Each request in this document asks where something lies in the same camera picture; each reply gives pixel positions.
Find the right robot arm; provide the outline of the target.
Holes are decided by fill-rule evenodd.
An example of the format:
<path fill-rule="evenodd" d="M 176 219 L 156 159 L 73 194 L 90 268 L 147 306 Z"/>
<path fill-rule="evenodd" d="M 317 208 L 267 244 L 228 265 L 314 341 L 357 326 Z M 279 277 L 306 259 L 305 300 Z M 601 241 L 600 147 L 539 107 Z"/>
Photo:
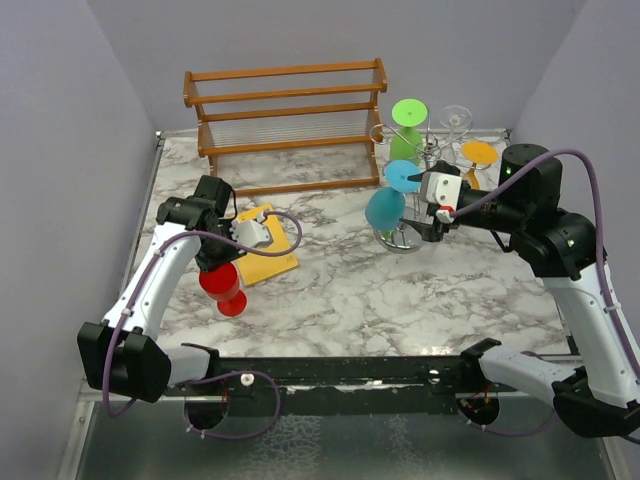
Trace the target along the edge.
<path fill-rule="evenodd" d="M 562 155 L 579 159 L 587 171 L 592 219 L 559 206 Z M 400 177 L 418 191 L 432 219 L 410 224 L 424 241 L 439 242 L 457 226 L 508 234 L 507 251 L 552 295 L 582 358 L 581 366 L 565 367 L 484 339 L 461 353 L 461 383 L 472 391 L 498 383 L 537 398 L 584 438 L 638 431 L 639 346 L 611 284 L 599 187 L 588 157 L 571 148 L 511 145 L 492 191 L 472 189 L 445 161 Z"/>

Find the green plastic wine glass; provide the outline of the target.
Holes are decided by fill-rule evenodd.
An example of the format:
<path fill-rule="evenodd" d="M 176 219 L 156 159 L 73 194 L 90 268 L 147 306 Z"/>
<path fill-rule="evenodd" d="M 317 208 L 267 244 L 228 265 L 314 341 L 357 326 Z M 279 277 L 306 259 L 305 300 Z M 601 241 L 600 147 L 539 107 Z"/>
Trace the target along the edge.
<path fill-rule="evenodd" d="M 418 126 L 428 118 L 427 106 L 418 99 L 407 98 L 393 106 L 391 115 L 399 129 L 391 140 L 389 160 L 407 160 L 419 166 L 424 142 Z"/>

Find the clear champagne flute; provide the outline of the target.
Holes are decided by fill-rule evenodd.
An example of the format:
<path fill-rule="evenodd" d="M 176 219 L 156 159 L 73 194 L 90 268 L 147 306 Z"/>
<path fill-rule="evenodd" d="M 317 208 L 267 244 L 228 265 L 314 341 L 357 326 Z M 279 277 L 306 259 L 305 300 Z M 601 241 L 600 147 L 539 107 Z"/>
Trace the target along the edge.
<path fill-rule="evenodd" d="M 471 130 L 472 114 L 466 107 L 449 105 L 439 111 L 438 121 L 447 130 L 444 140 L 439 142 L 441 159 L 455 165 L 457 156 L 454 144 Z"/>

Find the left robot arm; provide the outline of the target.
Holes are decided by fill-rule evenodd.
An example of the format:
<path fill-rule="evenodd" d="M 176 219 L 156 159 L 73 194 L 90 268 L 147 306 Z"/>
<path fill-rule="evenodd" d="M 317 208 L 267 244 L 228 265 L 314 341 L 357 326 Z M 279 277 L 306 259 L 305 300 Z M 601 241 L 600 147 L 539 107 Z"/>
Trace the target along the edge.
<path fill-rule="evenodd" d="M 225 216 L 233 195 L 224 180 L 204 175 L 192 195 L 170 197 L 160 205 L 151 244 L 130 283 L 99 323 L 87 322 L 78 333 L 90 387 L 103 396 L 146 402 L 184 382 L 202 395 L 218 388 L 221 371 L 211 363 L 211 349 L 188 345 L 164 350 L 156 340 L 189 263 L 210 273 L 240 257 Z"/>

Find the blue plastic wine glass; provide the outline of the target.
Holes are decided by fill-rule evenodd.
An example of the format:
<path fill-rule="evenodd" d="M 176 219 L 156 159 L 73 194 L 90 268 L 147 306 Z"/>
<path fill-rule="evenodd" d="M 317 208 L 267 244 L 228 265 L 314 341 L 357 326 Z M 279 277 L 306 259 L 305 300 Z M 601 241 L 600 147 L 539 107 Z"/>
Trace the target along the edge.
<path fill-rule="evenodd" d="M 407 177 L 419 172 L 419 167 L 407 160 L 391 161 L 385 167 L 387 186 L 379 189 L 365 208 L 365 218 L 373 229 L 390 232 L 397 227 L 406 206 L 405 194 L 420 188 L 420 182 L 409 181 Z"/>

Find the yellow plastic wine glass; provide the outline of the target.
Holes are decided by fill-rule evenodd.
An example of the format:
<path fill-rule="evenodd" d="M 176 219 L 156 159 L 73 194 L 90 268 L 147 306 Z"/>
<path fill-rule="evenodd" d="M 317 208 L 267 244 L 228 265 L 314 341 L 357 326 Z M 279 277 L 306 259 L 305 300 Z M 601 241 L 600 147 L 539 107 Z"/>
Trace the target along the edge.
<path fill-rule="evenodd" d="M 461 153 L 471 163 L 471 167 L 465 173 L 465 178 L 472 189 L 479 190 L 480 185 L 476 172 L 495 164 L 499 157 L 498 152 L 485 142 L 470 141 L 461 146 Z"/>

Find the red plastic wine glass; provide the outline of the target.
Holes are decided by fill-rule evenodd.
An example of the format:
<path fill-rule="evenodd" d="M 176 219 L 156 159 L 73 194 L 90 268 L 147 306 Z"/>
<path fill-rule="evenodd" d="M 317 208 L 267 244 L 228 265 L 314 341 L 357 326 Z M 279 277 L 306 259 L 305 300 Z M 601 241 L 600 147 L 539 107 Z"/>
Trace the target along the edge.
<path fill-rule="evenodd" d="M 222 315 L 236 317 L 245 310 L 247 297 L 240 288 L 238 271 L 232 263 L 225 263 L 213 271 L 201 271 L 199 284 L 216 302 Z"/>

